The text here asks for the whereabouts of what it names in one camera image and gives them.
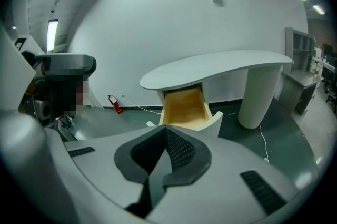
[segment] office chair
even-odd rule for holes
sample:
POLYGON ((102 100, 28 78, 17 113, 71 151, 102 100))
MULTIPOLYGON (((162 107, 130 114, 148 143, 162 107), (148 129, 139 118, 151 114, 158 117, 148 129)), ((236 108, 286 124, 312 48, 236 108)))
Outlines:
POLYGON ((334 79, 331 82, 331 90, 334 93, 334 96, 329 95, 328 99, 325 101, 326 103, 328 103, 329 101, 331 101, 332 103, 335 104, 335 109, 333 111, 334 113, 336 113, 336 110, 337 110, 337 97, 336 97, 336 94, 337 94, 337 85, 336 85, 336 83, 337 83, 337 71, 335 71, 334 79))

